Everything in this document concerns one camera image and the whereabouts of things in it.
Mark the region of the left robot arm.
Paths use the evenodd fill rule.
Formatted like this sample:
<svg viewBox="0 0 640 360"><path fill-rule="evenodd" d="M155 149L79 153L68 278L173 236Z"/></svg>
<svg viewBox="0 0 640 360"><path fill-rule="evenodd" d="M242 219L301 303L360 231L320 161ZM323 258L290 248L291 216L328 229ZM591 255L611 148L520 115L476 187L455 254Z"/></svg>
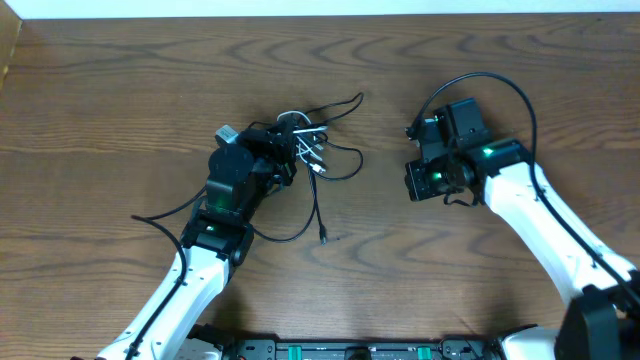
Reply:
<svg viewBox="0 0 640 360"><path fill-rule="evenodd" d="M216 133L203 189L179 237L166 277L125 330L98 354L101 359L220 359L222 346L194 336L195 324L230 281L253 242L250 223L275 185L296 174L297 119L285 115L266 128Z"/></svg>

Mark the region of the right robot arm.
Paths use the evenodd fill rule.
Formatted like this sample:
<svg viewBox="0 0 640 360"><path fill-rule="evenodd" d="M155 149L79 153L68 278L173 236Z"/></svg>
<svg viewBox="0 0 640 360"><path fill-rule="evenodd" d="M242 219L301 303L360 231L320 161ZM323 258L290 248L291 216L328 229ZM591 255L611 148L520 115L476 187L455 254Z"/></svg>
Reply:
<svg viewBox="0 0 640 360"><path fill-rule="evenodd" d="M639 271L601 241L549 184L516 139L493 139L474 99L419 115L407 127L420 157L406 164L414 201L458 203L470 191L522 239L566 305L557 330L507 331L486 345L486 359L636 359Z"/></svg>

